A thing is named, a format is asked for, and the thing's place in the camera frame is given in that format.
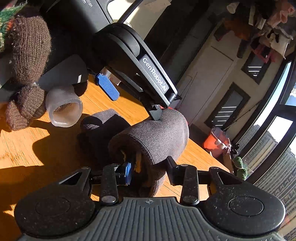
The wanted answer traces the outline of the green moss plant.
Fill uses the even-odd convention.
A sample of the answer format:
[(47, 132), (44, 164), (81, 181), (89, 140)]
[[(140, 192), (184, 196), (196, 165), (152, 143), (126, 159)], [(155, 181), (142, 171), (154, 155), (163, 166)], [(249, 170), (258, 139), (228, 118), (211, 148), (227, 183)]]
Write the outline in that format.
[(236, 156), (232, 161), (237, 169), (243, 168), (243, 160), (239, 156)]
[(248, 177), (248, 171), (245, 168), (237, 169), (236, 176), (241, 180), (245, 181)]

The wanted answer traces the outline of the dark grey knit pants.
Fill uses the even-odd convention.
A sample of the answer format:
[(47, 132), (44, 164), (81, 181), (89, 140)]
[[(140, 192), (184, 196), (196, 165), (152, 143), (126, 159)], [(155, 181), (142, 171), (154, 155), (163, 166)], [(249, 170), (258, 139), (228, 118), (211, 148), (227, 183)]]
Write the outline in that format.
[(129, 162), (131, 184), (124, 191), (130, 197), (153, 197), (164, 181), (160, 165), (168, 156), (177, 160), (189, 140), (185, 117), (174, 109), (163, 109), (159, 120), (149, 118), (131, 126), (114, 109), (81, 120), (78, 140), (95, 170), (110, 164)]

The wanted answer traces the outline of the green moss plant right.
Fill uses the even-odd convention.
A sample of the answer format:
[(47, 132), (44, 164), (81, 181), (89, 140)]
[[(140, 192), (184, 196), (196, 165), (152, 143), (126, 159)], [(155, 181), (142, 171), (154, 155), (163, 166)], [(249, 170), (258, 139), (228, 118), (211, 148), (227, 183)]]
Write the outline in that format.
[(236, 176), (241, 180), (245, 181), (248, 177), (248, 171), (245, 168), (237, 169)]

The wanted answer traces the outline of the hanging clothes bundle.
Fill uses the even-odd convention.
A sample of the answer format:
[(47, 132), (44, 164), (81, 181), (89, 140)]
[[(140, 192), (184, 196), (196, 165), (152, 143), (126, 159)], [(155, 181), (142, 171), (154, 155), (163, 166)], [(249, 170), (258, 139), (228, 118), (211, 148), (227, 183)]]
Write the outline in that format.
[(214, 37), (220, 41), (233, 32), (241, 40), (237, 58), (248, 46), (264, 63), (285, 57), (295, 38), (295, 1), (225, 1), (222, 7)]

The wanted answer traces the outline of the translucent plastic cup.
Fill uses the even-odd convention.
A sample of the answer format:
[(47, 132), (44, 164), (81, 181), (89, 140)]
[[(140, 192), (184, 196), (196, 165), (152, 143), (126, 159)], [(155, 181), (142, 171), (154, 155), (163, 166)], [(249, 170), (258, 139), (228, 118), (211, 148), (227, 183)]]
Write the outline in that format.
[(62, 128), (75, 125), (83, 111), (83, 103), (72, 85), (51, 89), (45, 105), (52, 125)]

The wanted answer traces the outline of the green moss plant left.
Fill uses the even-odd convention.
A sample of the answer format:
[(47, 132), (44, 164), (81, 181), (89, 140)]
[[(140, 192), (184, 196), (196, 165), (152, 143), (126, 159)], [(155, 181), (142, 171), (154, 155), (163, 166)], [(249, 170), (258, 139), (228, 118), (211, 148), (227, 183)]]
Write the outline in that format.
[(237, 169), (243, 168), (243, 160), (239, 156), (236, 156), (232, 161)]

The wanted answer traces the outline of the orange plastic bucket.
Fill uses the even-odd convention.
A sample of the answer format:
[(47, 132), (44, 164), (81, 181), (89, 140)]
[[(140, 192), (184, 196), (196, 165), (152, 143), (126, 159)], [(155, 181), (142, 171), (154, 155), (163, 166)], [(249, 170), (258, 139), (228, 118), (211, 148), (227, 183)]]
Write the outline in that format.
[(210, 130), (208, 137), (203, 142), (203, 148), (211, 153), (214, 158), (222, 154), (230, 154), (230, 139), (224, 131), (215, 126)]

